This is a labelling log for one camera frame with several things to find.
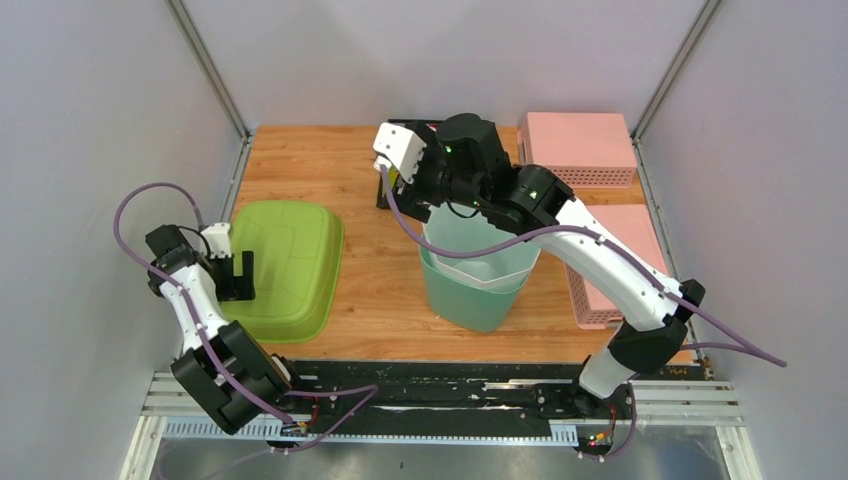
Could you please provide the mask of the large green plastic container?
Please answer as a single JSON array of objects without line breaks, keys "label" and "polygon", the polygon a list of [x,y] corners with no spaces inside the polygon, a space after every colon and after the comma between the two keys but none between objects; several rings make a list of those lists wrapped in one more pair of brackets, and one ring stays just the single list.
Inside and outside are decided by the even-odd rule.
[{"label": "large green plastic container", "polygon": [[343,256],[344,225],[326,207],[265,200],[244,206],[232,222],[233,246],[254,253],[255,298],[222,304],[262,343],[316,337],[329,317]]}]

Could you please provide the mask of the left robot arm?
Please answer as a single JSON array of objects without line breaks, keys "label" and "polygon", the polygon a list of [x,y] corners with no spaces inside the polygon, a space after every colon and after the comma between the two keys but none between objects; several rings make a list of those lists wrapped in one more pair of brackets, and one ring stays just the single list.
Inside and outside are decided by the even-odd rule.
[{"label": "left robot arm", "polygon": [[243,252],[245,270],[237,276],[232,255],[201,253],[178,225],[154,229],[145,242],[155,256],[148,285],[170,303],[183,333],[182,354],[171,365],[183,389],[230,435],[261,412],[298,411],[307,389],[291,363],[265,352],[220,307],[254,299],[252,252]]}]

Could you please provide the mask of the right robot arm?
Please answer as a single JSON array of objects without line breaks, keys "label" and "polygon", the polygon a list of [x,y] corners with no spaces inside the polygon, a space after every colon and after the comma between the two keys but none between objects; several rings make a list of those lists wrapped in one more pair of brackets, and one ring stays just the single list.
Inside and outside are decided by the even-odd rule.
[{"label": "right robot arm", "polygon": [[372,149],[397,218],[426,222],[433,207],[467,207],[510,234],[500,249],[536,244],[576,270],[622,313],[622,325],[584,361],[570,392],[580,415],[598,416],[620,384],[657,372],[681,349],[705,287],[655,270],[547,168],[513,163],[494,122],[474,113],[435,125],[384,122]]}]

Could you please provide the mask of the green bin with white liner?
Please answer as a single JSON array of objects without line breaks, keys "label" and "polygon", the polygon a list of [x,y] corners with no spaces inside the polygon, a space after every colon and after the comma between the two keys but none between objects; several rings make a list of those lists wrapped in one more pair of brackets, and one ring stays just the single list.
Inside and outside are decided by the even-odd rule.
[{"label": "green bin with white liner", "polygon": [[[513,237],[463,206],[433,207],[422,224],[423,239],[442,250],[482,250]],[[470,259],[420,249],[427,302],[442,319],[481,333],[498,329],[508,316],[540,255],[531,243]]]}]

